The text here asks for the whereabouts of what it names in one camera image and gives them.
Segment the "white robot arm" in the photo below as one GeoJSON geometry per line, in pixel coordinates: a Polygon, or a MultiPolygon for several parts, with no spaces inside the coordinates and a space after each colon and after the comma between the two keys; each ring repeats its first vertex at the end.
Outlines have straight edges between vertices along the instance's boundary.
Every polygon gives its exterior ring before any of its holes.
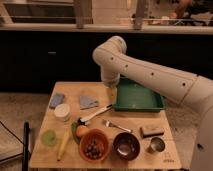
{"type": "Polygon", "coordinates": [[[92,57],[100,66],[102,82],[115,87],[123,75],[200,114],[190,171],[213,171],[213,80],[135,59],[126,50],[120,36],[112,36],[94,49],[92,57]]]}

